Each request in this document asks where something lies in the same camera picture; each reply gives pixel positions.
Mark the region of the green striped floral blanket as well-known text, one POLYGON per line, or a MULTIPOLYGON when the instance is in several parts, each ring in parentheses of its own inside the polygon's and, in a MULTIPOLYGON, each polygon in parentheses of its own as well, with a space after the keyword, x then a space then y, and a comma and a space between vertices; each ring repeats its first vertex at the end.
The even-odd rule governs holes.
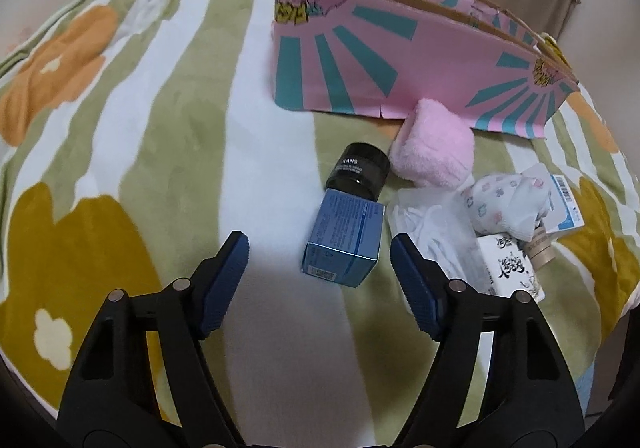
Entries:
MULTIPOLYGON (((423 187, 390 167, 378 263, 358 287, 300 264, 344 149, 388 157, 411 112, 280 107, 273 17, 274 0, 73 0, 3 60, 1 380, 30 414, 23 446, 73 447, 58 410, 108 294, 160 291, 240 231, 247 268, 202 350, 242 447, 397 447, 438 344, 390 263, 386 208, 423 187)), ((547 233, 534 301, 585 424, 582 378, 639 312, 639 182, 577 81, 541 137, 469 126, 471 175, 444 189, 539 162, 568 179, 585 225, 547 233)), ((631 329, 611 408, 570 447, 638 445, 638 341, 631 329)))

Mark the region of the clear plastic cotton swab box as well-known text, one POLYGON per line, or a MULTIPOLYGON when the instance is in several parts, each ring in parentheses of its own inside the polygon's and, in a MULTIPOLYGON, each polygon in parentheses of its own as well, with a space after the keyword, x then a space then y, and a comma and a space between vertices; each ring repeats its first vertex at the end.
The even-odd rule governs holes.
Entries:
POLYGON ((407 234, 422 257, 436 262, 449 279, 497 294, 460 194, 437 187, 398 190, 386 220, 393 237, 407 234))

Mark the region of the pink fluffy scrunchie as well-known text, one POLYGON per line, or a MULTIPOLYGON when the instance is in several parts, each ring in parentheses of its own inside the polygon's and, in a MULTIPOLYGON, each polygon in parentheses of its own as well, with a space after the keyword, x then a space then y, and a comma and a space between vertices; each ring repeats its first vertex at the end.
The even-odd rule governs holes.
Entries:
POLYGON ((473 169, 474 134, 442 103, 421 98, 402 123, 388 158, 401 179, 456 190, 473 169))

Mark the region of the white patterned socks pack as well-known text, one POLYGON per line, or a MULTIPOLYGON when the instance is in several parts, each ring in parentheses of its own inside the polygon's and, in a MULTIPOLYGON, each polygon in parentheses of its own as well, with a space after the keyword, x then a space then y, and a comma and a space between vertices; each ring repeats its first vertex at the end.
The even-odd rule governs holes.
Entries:
POLYGON ((461 192, 463 206, 479 235, 507 234, 529 242, 538 227, 550 235, 585 225, 568 179, 539 162, 522 173, 488 174, 461 192))

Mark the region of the beige round tape roll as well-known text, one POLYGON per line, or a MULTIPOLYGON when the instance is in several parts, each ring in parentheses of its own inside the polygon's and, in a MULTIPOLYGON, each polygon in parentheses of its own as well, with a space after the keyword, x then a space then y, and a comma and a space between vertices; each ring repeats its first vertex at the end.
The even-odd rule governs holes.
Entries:
POLYGON ((543 223, 536 226, 532 239, 526 242, 523 251, 535 271, 539 271, 555 259, 555 251, 543 223))

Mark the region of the small blue carton box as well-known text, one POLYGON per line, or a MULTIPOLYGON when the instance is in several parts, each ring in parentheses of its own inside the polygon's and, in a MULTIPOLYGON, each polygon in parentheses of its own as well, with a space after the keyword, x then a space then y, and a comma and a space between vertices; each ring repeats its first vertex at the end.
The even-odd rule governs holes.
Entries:
POLYGON ((356 288, 378 263, 384 205, 335 189, 324 194, 300 270, 356 288))

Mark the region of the pink teal cardboard box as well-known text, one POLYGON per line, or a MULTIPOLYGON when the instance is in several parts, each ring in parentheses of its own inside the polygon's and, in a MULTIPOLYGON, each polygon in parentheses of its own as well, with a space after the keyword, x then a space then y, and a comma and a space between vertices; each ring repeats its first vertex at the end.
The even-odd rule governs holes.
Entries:
POLYGON ((562 54, 488 0, 274 0, 273 95, 290 110, 399 120, 422 98, 526 138, 578 81, 562 54))

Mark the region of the black cosmetic jar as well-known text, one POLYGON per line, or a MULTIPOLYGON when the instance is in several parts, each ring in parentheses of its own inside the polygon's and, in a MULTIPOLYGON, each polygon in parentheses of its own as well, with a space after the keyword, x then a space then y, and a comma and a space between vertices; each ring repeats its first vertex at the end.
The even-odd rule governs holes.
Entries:
POLYGON ((378 201, 390 173, 390 159, 378 147, 356 142, 349 144, 326 180, 326 189, 370 201, 378 201))

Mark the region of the white tissue packet black print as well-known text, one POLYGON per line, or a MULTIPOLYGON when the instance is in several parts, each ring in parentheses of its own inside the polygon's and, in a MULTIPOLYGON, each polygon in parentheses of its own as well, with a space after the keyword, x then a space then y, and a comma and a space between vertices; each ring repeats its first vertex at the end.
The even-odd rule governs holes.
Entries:
POLYGON ((509 298, 522 290, 540 303, 545 297, 532 263, 508 234, 477 238, 480 253, 488 270, 488 293, 509 298))

